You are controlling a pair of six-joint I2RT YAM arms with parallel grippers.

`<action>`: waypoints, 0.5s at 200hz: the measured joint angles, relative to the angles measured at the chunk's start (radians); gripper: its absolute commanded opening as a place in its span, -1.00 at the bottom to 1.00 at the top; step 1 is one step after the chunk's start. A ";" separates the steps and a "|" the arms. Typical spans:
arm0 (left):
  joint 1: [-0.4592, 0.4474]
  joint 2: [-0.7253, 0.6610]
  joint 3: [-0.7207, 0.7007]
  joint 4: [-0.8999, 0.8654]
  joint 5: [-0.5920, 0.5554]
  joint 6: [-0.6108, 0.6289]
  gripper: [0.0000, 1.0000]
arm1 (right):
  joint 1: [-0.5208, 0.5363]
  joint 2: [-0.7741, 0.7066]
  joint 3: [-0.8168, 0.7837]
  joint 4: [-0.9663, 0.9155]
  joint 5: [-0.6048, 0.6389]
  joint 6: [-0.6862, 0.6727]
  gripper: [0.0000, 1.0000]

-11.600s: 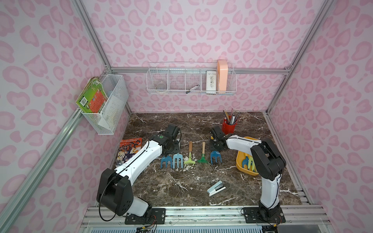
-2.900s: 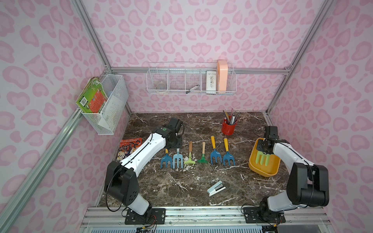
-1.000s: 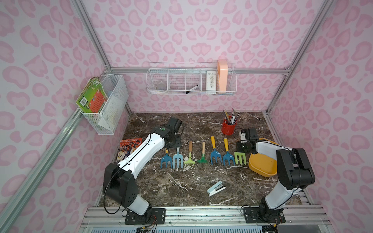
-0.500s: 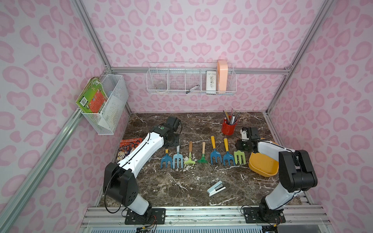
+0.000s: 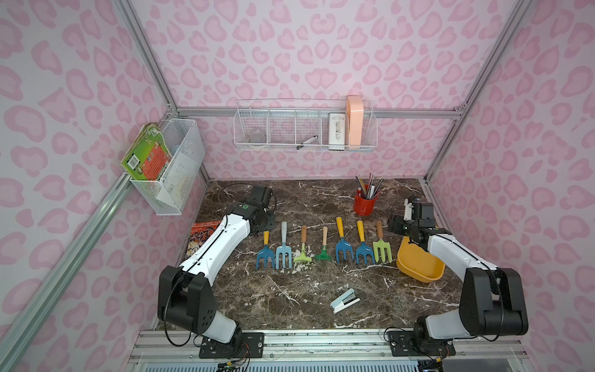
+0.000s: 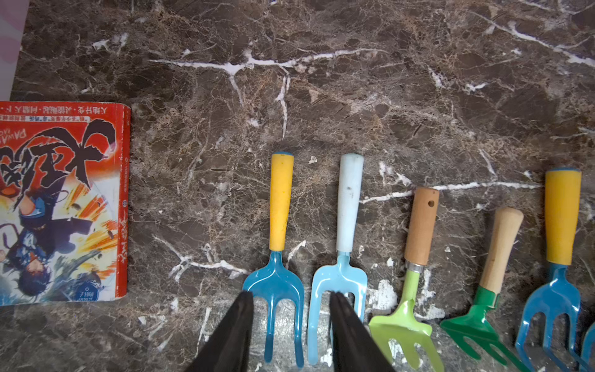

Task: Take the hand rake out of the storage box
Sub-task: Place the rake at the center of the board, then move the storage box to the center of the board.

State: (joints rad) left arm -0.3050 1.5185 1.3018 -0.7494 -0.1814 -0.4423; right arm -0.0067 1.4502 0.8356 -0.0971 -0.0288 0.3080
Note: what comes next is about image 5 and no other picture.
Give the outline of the white handle lightblue fork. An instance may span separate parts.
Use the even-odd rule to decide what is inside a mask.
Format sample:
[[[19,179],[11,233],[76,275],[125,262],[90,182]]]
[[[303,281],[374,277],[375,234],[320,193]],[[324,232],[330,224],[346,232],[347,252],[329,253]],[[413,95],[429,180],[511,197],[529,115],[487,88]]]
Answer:
[[[288,223],[283,221],[281,223],[281,245],[275,252],[275,268],[293,268],[293,251],[287,245]]]

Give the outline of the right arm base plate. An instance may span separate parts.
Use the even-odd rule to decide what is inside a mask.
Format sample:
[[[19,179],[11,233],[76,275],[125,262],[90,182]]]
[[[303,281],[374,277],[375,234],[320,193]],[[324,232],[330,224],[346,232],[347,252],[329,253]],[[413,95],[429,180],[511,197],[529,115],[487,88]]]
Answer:
[[[393,357],[453,357],[456,350],[452,340],[418,339],[413,331],[387,330],[384,339]]]

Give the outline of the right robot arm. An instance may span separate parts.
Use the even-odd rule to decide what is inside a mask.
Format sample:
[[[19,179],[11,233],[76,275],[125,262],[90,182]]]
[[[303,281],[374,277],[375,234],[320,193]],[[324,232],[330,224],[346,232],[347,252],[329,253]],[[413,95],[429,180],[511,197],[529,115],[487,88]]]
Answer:
[[[418,198],[404,201],[404,215],[392,215],[388,230],[440,259],[463,282],[459,307],[415,323],[418,341],[523,336],[529,321],[522,277],[465,247],[449,230],[438,228],[434,206]]]

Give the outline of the wood handle lime fork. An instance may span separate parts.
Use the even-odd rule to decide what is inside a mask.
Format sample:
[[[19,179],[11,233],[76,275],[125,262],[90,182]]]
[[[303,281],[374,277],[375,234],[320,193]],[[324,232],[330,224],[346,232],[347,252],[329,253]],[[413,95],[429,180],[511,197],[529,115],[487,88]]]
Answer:
[[[392,262],[392,251],[390,243],[384,240],[383,223],[378,220],[376,223],[378,241],[373,243],[374,259],[377,264],[388,264]]]

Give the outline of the yellow handle teal fork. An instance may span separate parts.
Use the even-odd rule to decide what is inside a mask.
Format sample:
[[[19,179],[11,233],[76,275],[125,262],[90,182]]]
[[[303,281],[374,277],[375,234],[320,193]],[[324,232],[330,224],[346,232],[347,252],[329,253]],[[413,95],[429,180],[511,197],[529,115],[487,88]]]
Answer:
[[[270,241],[270,232],[265,231],[263,233],[263,249],[261,249],[257,253],[257,262],[256,262],[257,270],[259,270],[260,267],[267,268],[270,264],[271,264],[272,268],[275,268],[275,264],[274,264],[275,253],[269,247],[269,241]]]

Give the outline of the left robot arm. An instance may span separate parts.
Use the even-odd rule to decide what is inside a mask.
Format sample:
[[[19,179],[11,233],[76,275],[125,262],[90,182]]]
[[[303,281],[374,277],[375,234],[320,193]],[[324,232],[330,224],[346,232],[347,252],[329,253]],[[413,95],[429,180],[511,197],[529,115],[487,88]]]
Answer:
[[[212,286],[224,263],[246,237],[274,226],[274,213],[269,208],[273,197],[271,188],[254,185],[248,196],[226,209],[214,233],[193,255],[177,267],[162,270],[157,316],[164,325],[222,344],[240,344],[241,328],[217,309]]]

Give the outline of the yellow handle blue fork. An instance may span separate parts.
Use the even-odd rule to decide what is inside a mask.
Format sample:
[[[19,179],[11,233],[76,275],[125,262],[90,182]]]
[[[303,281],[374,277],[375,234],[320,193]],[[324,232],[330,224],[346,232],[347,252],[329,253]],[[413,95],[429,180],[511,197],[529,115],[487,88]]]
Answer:
[[[336,244],[336,262],[339,263],[341,260],[347,261],[347,254],[350,255],[350,259],[355,258],[352,245],[346,240],[344,233],[344,226],[341,217],[336,218],[336,226],[339,232],[339,242]]]

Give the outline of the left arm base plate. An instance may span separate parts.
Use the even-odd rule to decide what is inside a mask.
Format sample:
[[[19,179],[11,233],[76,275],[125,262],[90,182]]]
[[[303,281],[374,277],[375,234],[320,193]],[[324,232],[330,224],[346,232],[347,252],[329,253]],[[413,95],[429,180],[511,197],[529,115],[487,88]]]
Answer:
[[[238,333],[229,343],[204,338],[200,343],[199,358],[231,359],[246,354],[251,359],[259,359],[263,356],[264,337],[264,333]]]

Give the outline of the yellow storage box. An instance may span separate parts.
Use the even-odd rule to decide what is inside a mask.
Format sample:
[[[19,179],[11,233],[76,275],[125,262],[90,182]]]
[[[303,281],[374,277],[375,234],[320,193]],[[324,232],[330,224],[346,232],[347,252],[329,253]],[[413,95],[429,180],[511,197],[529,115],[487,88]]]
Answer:
[[[413,244],[408,237],[402,240],[396,265],[402,273],[422,283],[441,279],[446,269],[440,259]]]

